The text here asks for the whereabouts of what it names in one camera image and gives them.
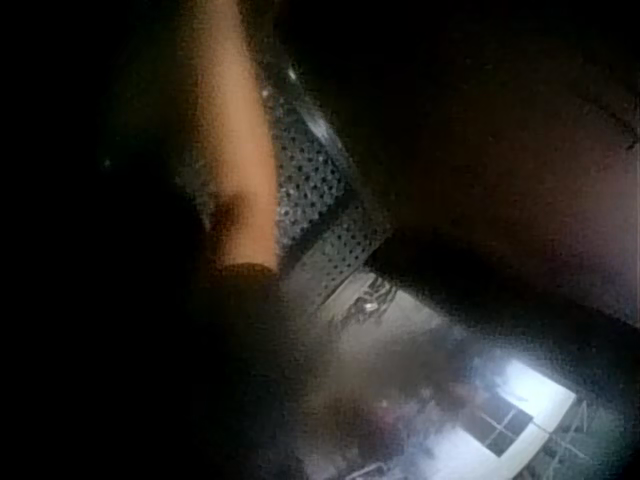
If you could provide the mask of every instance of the black sleeve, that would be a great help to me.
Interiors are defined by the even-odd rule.
[[[278,283],[265,267],[228,267],[195,303],[193,435],[217,478],[300,478],[290,433],[305,362]]]

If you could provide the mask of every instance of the perforated metal panel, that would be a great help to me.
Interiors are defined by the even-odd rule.
[[[389,235],[388,225],[353,201],[285,280],[304,313],[315,311]]]
[[[263,91],[278,159],[278,244],[283,255],[335,204],[347,180],[291,99]]]

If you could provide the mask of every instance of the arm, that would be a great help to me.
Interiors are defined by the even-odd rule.
[[[236,0],[196,2],[195,140],[224,212],[217,262],[277,268],[276,167]]]

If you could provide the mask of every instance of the dark clothing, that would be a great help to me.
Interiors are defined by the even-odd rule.
[[[282,478],[300,363],[278,277],[257,265],[201,275],[194,207],[161,163],[134,157],[102,179],[87,418],[98,458],[146,476]]]

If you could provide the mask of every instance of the white wall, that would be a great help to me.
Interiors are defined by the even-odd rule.
[[[533,417],[532,423],[497,457],[480,442],[455,427],[434,439],[434,459],[425,461],[425,476],[433,480],[507,480],[538,453],[575,400],[575,394],[523,363],[513,360],[505,370],[499,393]]]

